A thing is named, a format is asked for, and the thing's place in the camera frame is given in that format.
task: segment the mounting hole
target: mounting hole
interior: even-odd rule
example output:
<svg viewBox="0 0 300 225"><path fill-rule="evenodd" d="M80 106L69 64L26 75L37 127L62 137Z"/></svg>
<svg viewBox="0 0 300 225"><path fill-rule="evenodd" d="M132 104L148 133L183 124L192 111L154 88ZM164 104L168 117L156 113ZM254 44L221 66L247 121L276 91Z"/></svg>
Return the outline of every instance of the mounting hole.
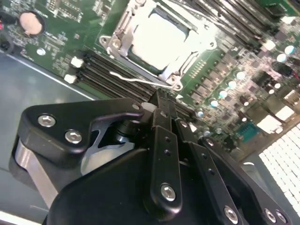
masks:
<svg viewBox="0 0 300 225"><path fill-rule="evenodd" d="M101 38L101 42L102 42L103 44L106 44L106 43L107 43L107 39L106 39L105 37L102 37L102 38Z"/></svg>
<svg viewBox="0 0 300 225"><path fill-rule="evenodd" d="M163 117L165 117L165 118L168 117L168 115L167 115L164 111L161 111L160 114L161 114Z"/></svg>
<svg viewBox="0 0 300 225"><path fill-rule="evenodd" d="M168 137L165 137L165 141L168 142L168 143L171 142L171 140Z"/></svg>
<svg viewBox="0 0 300 225"><path fill-rule="evenodd" d="M169 151L168 149L166 149L166 150L164 151L164 153L165 153L167 156L171 156L171 153L170 153L170 151Z"/></svg>
<svg viewBox="0 0 300 225"><path fill-rule="evenodd" d="M133 107L134 109L136 109L136 110L139 110L139 109L140 109L140 107L139 107L138 105L136 105L136 104L133 104L132 107Z"/></svg>
<svg viewBox="0 0 300 225"><path fill-rule="evenodd" d="M208 172L210 172L211 175L215 175L215 171L213 169L208 169Z"/></svg>
<svg viewBox="0 0 300 225"><path fill-rule="evenodd" d="M205 155L204 153L202 153L201 155L204 159L207 159L207 155Z"/></svg>

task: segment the capacitor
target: capacitor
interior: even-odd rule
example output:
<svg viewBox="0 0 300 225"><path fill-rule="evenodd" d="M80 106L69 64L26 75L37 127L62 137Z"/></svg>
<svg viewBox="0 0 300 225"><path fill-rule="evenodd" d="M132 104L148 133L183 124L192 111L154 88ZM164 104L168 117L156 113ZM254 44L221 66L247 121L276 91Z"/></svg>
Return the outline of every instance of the capacitor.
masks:
<svg viewBox="0 0 300 225"><path fill-rule="evenodd" d="M202 116L204 116L204 112L202 110L199 110L196 112L196 116L201 118Z"/></svg>
<svg viewBox="0 0 300 225"><path fill-rule="evenodd" d="M287 78L294 76L295 73L290 66L280 62L272 63L272 69Z"/></svg>
<svg viewBox="0 0 300 225"><path fill-rule="evenodd" d="M294 57L289 57L287 59L288 63L293 64L294 66L300 66L300 59L294 58Z"/></svg>
<svg viewBox="0 0 300 225"><path fill-rule="evenodd" d="M271 86L266 86L266 87L264 87L264 89L265 89L265 91L268 92L270 95L272 95L272 94L275 93L273 87L271 87Z"/></svg>
<svg viewBox="0 0 300 225"><path fill-rule="evenodd" d="M279 54L276 58L277 62L284 62L286 61L286 54Z"/></svg>
<svg viewBox="0 0 300 225"><path fill-rule="evenodd" d="M222 133L222 129L221 128L217 128L215 130L215 132L216 132L217 135L220 135Z"/></svg>
<svg viewBox="0 0 300 225"><path fill-rule="evenodd" d="M244 80L245 77L246 77L246 73L243 72L243 71L239 71L239 72L236 74L236 78L237 78L238 80Z"/></svg>
<svg viewBox="0 0 300 225"><path fill-rule="evenodd" d="M219 92L219 98L226 98L228 96L227 91L225 91L224 89L220 89L218 92Z"/></svg>
<svg viewBox="0 0 300 225"><path fill-rule="evenodd" d="M289 45L285 48L285 54L290 55L295 51L295 47L293 45Z"/></svg>
<svg viewBox="0 0 300 225"><path fill-rule="evenodd" d="M209 127L205 127L203 129L203 136L206 137L206 136L209 136L210 135L210 128Z"/></svg>
<svg viewBox="0 0 300 225"><path fill-rule="evenodd" d="M211 98L209 100L209 103L211 107L217 107L219 105L218 101L215 98Z"/></svg>
<svg viewBox="0 0 300 225"><path fill-rule="evenodd" d="M241 111L238 112L238 116L242 120L242 122L246 122L248 120L247 116Z"/></svg>
<svg viewBox="0 0 300 225"><path fill-rule="evenodd" d="M273 88L275 88L275 89L279 89L279 88L281 87L281 84L280 84L278 81L276 81L276 80L272 80L272 81L270 82L270 85L271 85Z"/></svg>
<svg viewBox="0 0 300 225"><path fill-rule="evenodd" d="M243 96L240 97L240 102L243 104L243 106L248 106L249 105L248 100Z"/></svg>
<svg viewBox="0 0 300 225"><path fill-rule="evenodd" d="M227 85L230 89L235 89L236 88L236 82L232 79L227 80Z"/></svg>

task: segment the white component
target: white component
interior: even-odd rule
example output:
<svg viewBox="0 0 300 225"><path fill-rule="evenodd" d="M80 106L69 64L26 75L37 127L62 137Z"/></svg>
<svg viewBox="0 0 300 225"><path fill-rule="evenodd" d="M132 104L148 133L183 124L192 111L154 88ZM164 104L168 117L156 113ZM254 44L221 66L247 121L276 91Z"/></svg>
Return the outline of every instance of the white component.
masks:
<svg viewBox="0 0 300 225"><path fill-rule="evenodd" d="M285 54L290 55L294 52L295 47L293 45L289 45L285 48Z"/></svg>
<svg viewBox="0 0 300 225"><path fill-rule="evenodd" d="M83 64L84 64L83 59L79 59L79 58L77 58L76 56L74 56L74 57L72 58L72 60L71 60L71 65L73 65L73 66L76 67L76 68L82 67Z"/></svg>
<svg viewBox="0 0 300 225"><path fill-rule="evenodd" d="M192 132L197 130L197 127L195 127L192 123L189 123L189 127L191 128Z"/></svg>
<svg viewBox="0 0 300 225"><path fill-rule="evenodd" d="M291 24L295 18L296 18L295 16L284 16L281 18L281 21L286 24Z"/></svg>
<svg viewBox="0 0 300 225"><path fill-rule="evenodd" d="M77 76L67 74L65 75L64 80L68 83L75 83L75 81L77 80Z"/></svg>
<svg viewBox="0 0 300 225"><path fill-rule="evenodd" d="M263 46L268 49L269 51L271 51L273 48L276 47L276 44L271 41L271 40L267 40L266 43L263 44Z"/></svg>
<svg viewBox="0 0 300 225"><path fill-rule="evenodd" d="M286 54L279 54L277 56L277 62L284 62L286 61Z"/></svg>
<svg viewBox="0 0 300 225"><path fill-rule="evenodd" d="M283 107L279 112L275 115L283 121L286 121L290 116L294 114L294 110L288 106Z"/></svg>
<svg viewBox="0 0 300 225"><path fill-rule="evenodd" d="M183 98L182 95L177 95L177 96L176 96L176 99L181 99L181 98Z"/></svg>
<svg viewBox="0 0 300 225"><path fill-rule="evenodd" d="M46 51L44 48L38 48L37 49L37 54L40 55L40 56L44 56L46 55Z"/></svg>
<svg viewBox="0 0 300 225"><path fill-rule="evenodd" d="M257 126L268 134L273 134L275 130L281 127L281 122L279 122L274 117L267 115Z"/></svg>
<svg viewBox="0 0 300 225"><path fill-rule="evenodd" d="M158 14L140 24L134 34L132 52L149 65L163 70L178 57L186 34Z"/></svg>

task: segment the wire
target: wire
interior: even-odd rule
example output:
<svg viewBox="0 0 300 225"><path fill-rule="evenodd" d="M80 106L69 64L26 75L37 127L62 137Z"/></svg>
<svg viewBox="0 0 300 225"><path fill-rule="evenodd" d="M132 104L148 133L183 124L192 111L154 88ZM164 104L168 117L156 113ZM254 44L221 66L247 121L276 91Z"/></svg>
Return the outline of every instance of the wire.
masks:
<svg viewBox="0 0 300 225"><path fill-rule="evenodd" d="M110 75L116 76L116 77L120 78L121 80L128 81L128 82L147 83L147 84L150 84L150 85L155 85L155 86L158 86L158 87L163 87L163 88L168 88L168 89L173 89L176 86L176 85L168 86L168 85L163 85L163 84L154 83L154 82L145 81L145 80L136 79L136 78L125 78L125 77L121 76L120 74L115 73L113 71L110 71L109 73L110 73Z"/></svg>

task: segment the green circuit board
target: green circuit board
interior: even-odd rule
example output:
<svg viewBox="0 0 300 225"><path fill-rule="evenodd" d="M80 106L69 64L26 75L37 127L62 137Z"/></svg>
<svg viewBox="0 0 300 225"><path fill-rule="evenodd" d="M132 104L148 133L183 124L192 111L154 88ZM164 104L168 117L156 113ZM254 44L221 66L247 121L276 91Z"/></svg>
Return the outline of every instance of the green circuit board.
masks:
<svg viewBox="0 0 300 225"><path fill-rule="evenodd" d="M102 55L110 62L138 76L135 71L110 58L106 49L99 43L100 36L112 35L128 2L129 0L4 0L2 10L17 18L23 12L34 11L43 18L45 31L36 37L26 36L19 23L5 26L5 30L13 38L14 43L22 48L20 54L23 57L62 78L69 72L70 62L78 50L88 50ZM288 16L299 14L295 5L288 0L261 0L259 4L262 7L279 5ZM222 31L218 31L217 48L203 51L182 77L183 89L171 91L175 97L178 97L180 103L195 113L199 110L204 112L203 117L200 118L202 127L206 126L211 130L222 129L220 134L212 134L216 140L221 141L228 135L239 135L239 130L244 124L240 121L237 111L245 113L252 105L263 102L269 97L269 94L259 88L253 80L260 75L261 71L270 68L278 54L284 52L287 46L293 45L296 49L294 56L300 57L298 47L300 19L296 17L292 25L283 22L278 22L278 24L279 29L283 30L282 33L287 38L284 40L273 38L272 41L276 46L268 55L261 58L247 51ZM230 43L231 46L225 48L224 42ZM45 50L45 55L37 54L39 48ZM225 58L230 59L231 62L226 64ZM221 74L219 81L214 81L210 77L213 71ZM228 89L228 80L234 80L239 71L245 71L246 78L237 81L237 88L234 90ZM192 97L193 93L199 85L205 83L207 78L213 80L214 85L206 87L207 95L200 100L195 100ZM296 83L294 78L289 80L279 78L278 81L281 82L282 87L293 86ZM80 82L76 85L101 99L108 98L85 83ZM228 92L228 97L219 99L218 107L211 107L210 100L218 99L218 92L221 89ZM241 95L253 98L249 106L240 105ZM196 133L201 135L202 131L198 130Z"/></svg>

